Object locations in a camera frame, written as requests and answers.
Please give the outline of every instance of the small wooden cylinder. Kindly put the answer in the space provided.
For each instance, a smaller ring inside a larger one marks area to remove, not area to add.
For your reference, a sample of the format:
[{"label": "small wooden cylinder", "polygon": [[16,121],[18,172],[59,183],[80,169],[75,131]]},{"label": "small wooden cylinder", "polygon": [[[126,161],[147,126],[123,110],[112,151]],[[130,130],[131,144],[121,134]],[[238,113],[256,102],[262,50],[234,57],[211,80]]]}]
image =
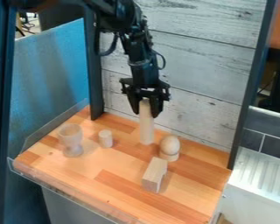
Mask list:
[{"label": "small wooden cylinder", "polygon": [[108,129],[101,130],[99,141],[102,148],[111,148],[113,146],[112,132]]},{"label": "small wooden cylinder", "polygon": [[139,102],[140,116],[140,143],[152,144],[154,142],[154,124],[151,116],[151,105],[148,99]]}]

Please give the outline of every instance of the wooden cylinder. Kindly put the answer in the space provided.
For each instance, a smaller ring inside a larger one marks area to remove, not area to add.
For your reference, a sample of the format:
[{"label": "wooden cylinder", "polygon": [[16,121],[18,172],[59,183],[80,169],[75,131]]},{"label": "wooden cylinder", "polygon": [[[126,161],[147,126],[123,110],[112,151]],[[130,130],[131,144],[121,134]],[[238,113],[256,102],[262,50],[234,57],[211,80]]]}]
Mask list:
[{"label": "wooden cylinder", "polygon": [[64,124],[58,132],[60,142],[65,146],[63,154],[66,157],[74,158],[83,153],[81,141],[83,132],[81,126],[75,123]]},{"label": "wooden cylinder", "polygon": [[112,132],[108,129],[101,130],[99,141],[102,148],[111,148],[113,146]]},{"label": "wooden cylinder", "polygon": [[154,142],[154,125],[151,116],[151,105],[148,99],[139,102],[140,116],[140,143],[152,144]]}]

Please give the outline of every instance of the clear plastic panel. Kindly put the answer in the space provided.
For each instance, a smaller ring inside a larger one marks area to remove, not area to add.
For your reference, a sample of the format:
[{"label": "clear plastic panel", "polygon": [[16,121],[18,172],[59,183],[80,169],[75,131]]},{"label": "clear plastic panel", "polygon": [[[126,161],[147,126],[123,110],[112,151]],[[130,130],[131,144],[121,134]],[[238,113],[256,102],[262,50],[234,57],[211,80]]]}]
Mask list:
[{"label": "clear plastic panel", "polygon": [[[23,148],[20,154],[24,153],[27,149],[33,146],[37,141],[39,141],[42,137],[46,136],[52,130],[56,129],[60,126],[64,121],[68,118],[79,112],[88,104],[88,100],[79,102],[78,104],[71,107],[66,112],[57,116],[41,129],[34,132],[32,135],[28,136],[24,141]],[[57,193],[61,197],[64,197],[73,203],[76,203],[82,207],[85,207],[91,212],[99,214],[100,216],[113,221],[115,223],[142,223],[132,215],[124,213],[116,207],[111,206],[108,203],[105,203],[95,197],[90,195],[86,195],[85,193],[79,192],[74,189],[72,186],[67,185],[64,182],[60,182],[57,179],[43,173],[37,171],[36,169],[21,163],[13,158],[7,157],[8,166],[10,170],[17,175],[29,179],[31,182],[44,187],[45,189]]]}]

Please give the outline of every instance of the blue panel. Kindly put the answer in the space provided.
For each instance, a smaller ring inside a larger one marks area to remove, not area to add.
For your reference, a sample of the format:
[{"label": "blue panel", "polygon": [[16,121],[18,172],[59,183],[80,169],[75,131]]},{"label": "blue panel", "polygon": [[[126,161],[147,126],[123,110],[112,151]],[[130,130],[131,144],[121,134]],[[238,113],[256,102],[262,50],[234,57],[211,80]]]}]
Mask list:
[{"label": "blue panel", "polygon": [[[16,41],[9,156],[55,116],[88,98],[83,20]],[[41,190],[8,173],[5,223],[49,223]]]}]

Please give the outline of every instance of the wooden cup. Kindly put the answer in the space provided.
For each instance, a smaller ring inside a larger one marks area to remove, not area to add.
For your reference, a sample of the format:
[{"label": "wooden cup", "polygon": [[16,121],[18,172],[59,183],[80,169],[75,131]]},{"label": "wooden cup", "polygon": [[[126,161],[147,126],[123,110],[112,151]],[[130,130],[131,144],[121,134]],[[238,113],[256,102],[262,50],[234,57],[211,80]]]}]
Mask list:
[{"label": "wooden cup", "polygon": [[60,142],[66,146],[63,154],[66,157],[74,158],[83,153],[81,141],[83,139],[83,131],[81,126],[75,123],[64,124],[58,132]]}]

